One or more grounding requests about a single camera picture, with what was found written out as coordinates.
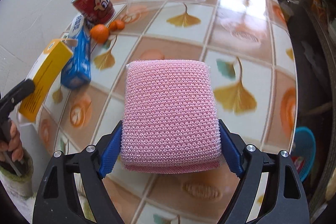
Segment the person's left hand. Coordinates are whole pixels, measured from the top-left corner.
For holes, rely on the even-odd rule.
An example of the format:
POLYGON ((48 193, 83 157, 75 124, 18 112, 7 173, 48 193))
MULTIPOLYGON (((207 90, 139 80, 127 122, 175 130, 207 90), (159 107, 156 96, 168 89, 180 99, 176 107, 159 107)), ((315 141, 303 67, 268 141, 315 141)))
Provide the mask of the person's left hand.
POLYGON ((23 151, 22 141, 20 138, 20 132, 16 124, 13 121, 11 121, 10 136, 11 136, 11 139, 8 144, 1 141, 1 145, 0 145, 1 161, 6 160, 3 154, 6 151, 12 152, 12 155, 11 155, 12 161, 21 161, 24 156, 24 151, 23 151))

